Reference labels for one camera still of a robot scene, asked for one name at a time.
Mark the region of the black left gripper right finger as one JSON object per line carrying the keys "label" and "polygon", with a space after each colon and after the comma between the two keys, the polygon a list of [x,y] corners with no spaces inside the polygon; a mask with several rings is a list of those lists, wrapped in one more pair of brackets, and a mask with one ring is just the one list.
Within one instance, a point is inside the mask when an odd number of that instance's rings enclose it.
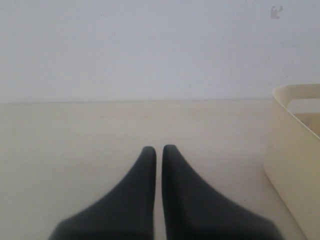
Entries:
{"label": "black left gripper right finger", "polygon": [[162,204],[168,240],[280,240],[276,225],[212,188],[175,145],[162,152]]}

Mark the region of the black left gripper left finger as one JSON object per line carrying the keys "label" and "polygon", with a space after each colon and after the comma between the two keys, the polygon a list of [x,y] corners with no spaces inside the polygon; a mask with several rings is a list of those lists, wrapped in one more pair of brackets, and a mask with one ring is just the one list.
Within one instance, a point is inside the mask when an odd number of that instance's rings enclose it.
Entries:
{"label": "black left gripper left finger", "polygon": [[124,178],[104,197],[61,221],[51,240],[152,240],[157,155],[145,146]]}

